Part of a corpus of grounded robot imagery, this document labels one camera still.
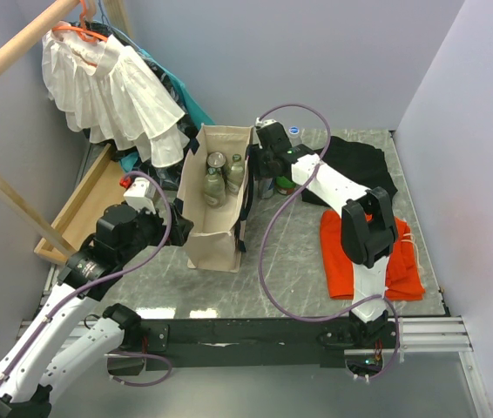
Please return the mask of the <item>green glass bottle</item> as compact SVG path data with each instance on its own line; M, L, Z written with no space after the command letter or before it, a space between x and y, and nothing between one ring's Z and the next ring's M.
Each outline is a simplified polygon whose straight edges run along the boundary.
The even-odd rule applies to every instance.
M276 192L282 195L291 195L296 189L296 184L285 176L279 176L275 179L274 188Z

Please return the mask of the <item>blue-cap water bottle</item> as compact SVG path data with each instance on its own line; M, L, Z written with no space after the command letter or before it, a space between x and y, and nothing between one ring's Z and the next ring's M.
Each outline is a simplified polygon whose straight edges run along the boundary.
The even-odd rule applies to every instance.
M293 146L301 143L301 130L297 126L291 126L287 130L288 138Z

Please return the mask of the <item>clear glass green-cap bottle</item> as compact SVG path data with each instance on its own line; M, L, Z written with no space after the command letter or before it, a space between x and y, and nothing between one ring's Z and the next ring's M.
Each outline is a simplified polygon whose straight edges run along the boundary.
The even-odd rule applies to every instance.
M245 177L245 162L239 154L234 154L230 165L227 168L226 185L227 190L237 195Z

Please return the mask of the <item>beige canvas tote bag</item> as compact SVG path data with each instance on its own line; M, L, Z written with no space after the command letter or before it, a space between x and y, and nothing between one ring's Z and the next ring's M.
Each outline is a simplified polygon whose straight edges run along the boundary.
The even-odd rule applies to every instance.
M193 223L184 245L188 266L204 270L236 273L241 254L246 251L244 235L255 183L249 168L253 127L203 125L186 154L176 206ZM226 197L219 208L210 207L204 197L208 156L222 153L226 159L239 154L245 162L244 180L236 194Z

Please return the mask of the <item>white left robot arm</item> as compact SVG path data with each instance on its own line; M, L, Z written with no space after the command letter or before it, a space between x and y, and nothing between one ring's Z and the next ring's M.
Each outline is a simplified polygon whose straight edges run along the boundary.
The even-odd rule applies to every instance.
M0 361L0 417L46 417L52 404L105 354L149 358L141 317L128 307L107 307L87 332L63 344L126 266L148 246L183 246L192 221L172 207L168 219L127 204L108 207L60 272L49 299Z

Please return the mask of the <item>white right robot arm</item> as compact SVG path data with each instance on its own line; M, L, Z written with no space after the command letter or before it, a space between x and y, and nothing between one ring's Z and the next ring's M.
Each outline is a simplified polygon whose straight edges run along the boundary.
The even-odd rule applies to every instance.
M301 190L309 190L339 214L341 249L353 269L349 335L357 346L370 346L381 338L388 322L386 273L398 239L388 193L348 179L306 145L293 146L274 119L258 119L255 131L260 141L254 148L255 168L261 177L288 175Z

